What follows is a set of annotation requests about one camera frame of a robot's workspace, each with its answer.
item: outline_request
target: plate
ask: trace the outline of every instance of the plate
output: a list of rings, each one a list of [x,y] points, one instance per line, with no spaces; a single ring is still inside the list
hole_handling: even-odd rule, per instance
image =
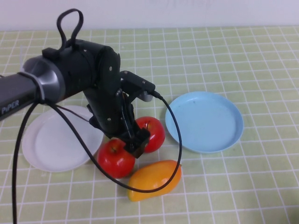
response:
[[[66,106],[85,119],[92,114],[81,106]],[[92,154],[103,140],[103,132],[70,112],[61,110],[80,134]],[[25,159],[35,168],[48,172],[75,169],[90,158],[75,134],[53,109],[37,117],[26,129],[22,140]]]
[[[176,98],[170,107],[177,119],[184,147],[198,153],[215,153],[234,145],[242,136],[244,122],[238,108],[211,92],[190,92]],[[166,127],[178,142],[169,110]]]

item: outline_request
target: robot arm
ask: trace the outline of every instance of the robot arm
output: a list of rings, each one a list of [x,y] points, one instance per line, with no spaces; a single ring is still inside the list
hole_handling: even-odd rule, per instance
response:
[[[80,20],[71,39],[65,41],[60,23],[74,11]],[[155,85],[120,71],[120,55],[111,47],[76,39],[83,24],[81,14],[71,9],[58,18],[60,49],[44,49],[42,55],[25,62],[23,71],[0,79],[0,120],[36,100],[55,104],[82,91],[93,114],[89,123],[107,137],[124,141],[125,149],[138,158],[150,133],[137,125],[131,103],[136,98],[151,101]]]

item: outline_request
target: green grid tablecloth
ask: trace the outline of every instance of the green grid tablecloth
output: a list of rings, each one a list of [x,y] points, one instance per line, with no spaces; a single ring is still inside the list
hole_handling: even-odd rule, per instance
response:
[[[155,83],[169,103],[190,91],[227,97],[242,112],[244,133],[223,153],[184,149],[179,185],[137,203],[90,162],[70,172],[46,173],[20,154],[20,223],[299,223],[299,27],[85,30],[79,38],[110,45],[121,55],[122,70]],[[59,46],[57,31],[0,32],[0,74],[17,72],[43,48]],[[80,93],[61,104],[87,101]],[[137,117],[164,123],[162,102],[134,106]],[[46,110],[38,106],[30,120]],[[24,112],[0,123],[0,223],[12,221],[12,153]],[[167,134],[164,145],[138,159],[136,168],[177,155]]]

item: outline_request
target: white plate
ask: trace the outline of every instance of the white plate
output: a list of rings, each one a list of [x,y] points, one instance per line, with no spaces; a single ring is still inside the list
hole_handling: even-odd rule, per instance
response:
[[[92,114],[81,106],[66,106],[85,119]],[[103,140],[103,132],[70,112],[61,110],[80,134],[92,154]],[[25,159],[35,168],[49,172],[75,169],[90,158],[66,122],[54,110],[36,118],[27,128],[22,150]]]

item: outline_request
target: white wall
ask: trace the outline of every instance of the white wall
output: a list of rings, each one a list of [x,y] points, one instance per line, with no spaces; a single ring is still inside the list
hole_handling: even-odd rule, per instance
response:
[[[81,10],[84,29],[299,25],[299,0],[0,0],[0,30],[56,29]],[[63,28],[73,28],[72,13]]]

